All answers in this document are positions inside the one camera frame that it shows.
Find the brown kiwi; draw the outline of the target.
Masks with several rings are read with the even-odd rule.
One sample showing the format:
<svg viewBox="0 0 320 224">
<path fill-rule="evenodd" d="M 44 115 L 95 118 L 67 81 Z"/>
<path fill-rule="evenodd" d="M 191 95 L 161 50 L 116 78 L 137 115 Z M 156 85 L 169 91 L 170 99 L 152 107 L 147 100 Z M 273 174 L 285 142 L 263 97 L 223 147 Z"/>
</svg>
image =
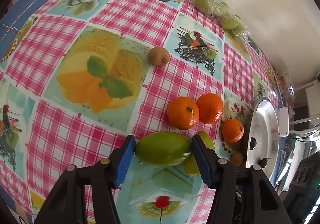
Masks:
<svg viewBox="0 0 320 224">
<path fill-rule="evenodd" d="M 155 67 L 163 67 L 170 60 L 169 52 L 163 47 L 154 47 L 148 53 L 149 62 Z"/>
<path fill-rule="evenodd" d="M 240 152 L 235 152 L 231 158 L 230 162 L 237 167 L 241 167 L 244 164 L 244 156 Z"/>
</svg>

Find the small green mango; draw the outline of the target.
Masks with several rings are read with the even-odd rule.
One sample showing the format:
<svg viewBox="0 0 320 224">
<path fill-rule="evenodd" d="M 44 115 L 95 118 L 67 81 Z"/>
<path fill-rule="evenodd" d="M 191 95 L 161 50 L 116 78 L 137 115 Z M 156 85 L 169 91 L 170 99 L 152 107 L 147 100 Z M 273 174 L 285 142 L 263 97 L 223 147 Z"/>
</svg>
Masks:
<svg viewBox="0 0 320 224">
<path fill-rule="evenodd" d="M 206 145 L 207 148 L 212 150 L 215 149 L 213 140 L 211 139 L 211 137 L 208 135 L 207 132 L 199 131 L 195 135 L 199 135 L 201 137 L 201 139 L 203 140 L 203 143 Z M 191 153 L 189 158 L 185 162 L 183 162 L 183 169 L 185 173 L 188 175 L 200 176 L 200 171 L 197 166 L 193 153 Z"/>
</svg>

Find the orange tangerine with stem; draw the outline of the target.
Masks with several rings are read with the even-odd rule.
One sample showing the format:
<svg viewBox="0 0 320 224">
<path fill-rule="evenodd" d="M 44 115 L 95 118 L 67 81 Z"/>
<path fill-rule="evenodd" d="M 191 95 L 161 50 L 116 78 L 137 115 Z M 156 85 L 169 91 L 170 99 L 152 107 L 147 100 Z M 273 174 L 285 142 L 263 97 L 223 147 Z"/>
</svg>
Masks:
<svg viewBox="0 0 320 224">
<path fill-rule="evenodd" d="M 237 119 L 226 120 L 222 127 L 222 137 L 230 143 L 238 142 L 244 134 L 244 127 Z"/>
</svg>

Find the large green mango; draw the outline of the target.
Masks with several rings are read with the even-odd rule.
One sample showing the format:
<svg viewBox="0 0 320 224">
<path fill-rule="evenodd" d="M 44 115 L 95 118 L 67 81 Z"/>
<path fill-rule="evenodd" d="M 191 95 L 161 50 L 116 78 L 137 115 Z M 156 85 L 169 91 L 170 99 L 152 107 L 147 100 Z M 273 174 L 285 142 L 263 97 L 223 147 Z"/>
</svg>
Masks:
<svg viewBox="0 0 320 224">
<path fill-rule="evenodd" d="M 140 139 L 135 147 L 136 157 L 154 166 L 179 165 L 191 155 L 187 137 L 176 132 L 156 132 Z"/>
</svg>

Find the plastic tray of green fruits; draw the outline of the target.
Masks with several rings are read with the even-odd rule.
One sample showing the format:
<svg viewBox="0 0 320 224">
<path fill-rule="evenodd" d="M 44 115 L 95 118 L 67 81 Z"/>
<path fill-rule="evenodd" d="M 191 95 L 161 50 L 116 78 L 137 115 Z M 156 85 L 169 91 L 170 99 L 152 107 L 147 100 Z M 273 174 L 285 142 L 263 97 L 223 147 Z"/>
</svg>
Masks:
<svg viewBox="0 0 320 224">
<path fill-rule="evenodd" d="M 204 14 L 213 17 L 224 30 L 236 37 L 250 34 L 248 26 L 235 13 L 235 6 L 230 0 L 194 0 L 195 7 Z"/>
</svg>

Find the silver metal plate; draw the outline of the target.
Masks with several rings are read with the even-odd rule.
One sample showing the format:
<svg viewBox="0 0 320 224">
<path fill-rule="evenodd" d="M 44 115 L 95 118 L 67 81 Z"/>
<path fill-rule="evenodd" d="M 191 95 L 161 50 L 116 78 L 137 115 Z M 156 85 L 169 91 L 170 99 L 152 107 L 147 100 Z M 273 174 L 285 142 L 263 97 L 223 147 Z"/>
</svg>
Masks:
<svg viewBox="0 0 320 224">
<path fill-rule="evenodd" d="M 250 151 L 251 137 L 257 140 L 257 147 Z M 245 126 L 247 151 L 245 165 L 258 165 L 262 158 L 270 158 L 265 168 L 262 168 L 268 178 L 271 178 L 276 165 L 279 149 L 279 127 L 276 111 L 267 98 L 260 99 Z"/>
</svg>

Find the white plastic box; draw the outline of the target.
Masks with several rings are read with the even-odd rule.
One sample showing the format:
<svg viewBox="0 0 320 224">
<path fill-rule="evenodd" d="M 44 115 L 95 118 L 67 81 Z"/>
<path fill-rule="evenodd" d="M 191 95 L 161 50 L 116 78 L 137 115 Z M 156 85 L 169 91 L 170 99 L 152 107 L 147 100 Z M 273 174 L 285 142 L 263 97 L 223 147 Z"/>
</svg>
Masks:
<svg viewBox="0 0 320 224">
<path fill-rule="evenodd" d="M 287 107 L 278 110 L 278 127 L 281 138 L 289 136 L 289 110 Z"/>
</svg>

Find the clear box of longans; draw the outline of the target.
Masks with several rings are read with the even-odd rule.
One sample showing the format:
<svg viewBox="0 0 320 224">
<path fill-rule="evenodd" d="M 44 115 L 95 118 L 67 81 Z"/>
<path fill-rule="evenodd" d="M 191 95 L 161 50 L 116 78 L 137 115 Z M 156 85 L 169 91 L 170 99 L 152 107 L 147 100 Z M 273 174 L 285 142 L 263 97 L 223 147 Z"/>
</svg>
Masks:
<svg viewBox="0 0 320 224">
<path fill-rule="evenodd" d="M 274 68 L 274 73 L 277 79 L 279 91 L 283 104 L 286 107 L 294 107 L 295 91 L 292 84 L 291 76 L 287 73 L 285 67 L 280 69 Z"/>
</svg>

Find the checkered fruit-print tablecloth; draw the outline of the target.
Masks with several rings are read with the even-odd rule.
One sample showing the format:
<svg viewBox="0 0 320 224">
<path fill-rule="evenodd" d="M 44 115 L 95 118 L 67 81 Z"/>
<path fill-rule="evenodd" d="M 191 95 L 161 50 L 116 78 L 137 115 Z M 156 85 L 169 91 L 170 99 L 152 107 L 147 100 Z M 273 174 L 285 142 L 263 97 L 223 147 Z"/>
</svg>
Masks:
<svg viewBox="0 0 320 224">
<path fill-rule="evenodd" d="M 169 62 L 148 53 L 163 47 Z M 245 123 L 260 97 L 282 105 L 271 65 L 193 0 L 48 0 L 1 56 L 1 195 L 33 223 L 68 165 L 107 157 L 129 134 L 175 132 L 180 96 L 214 93 Z"/>
</svg>

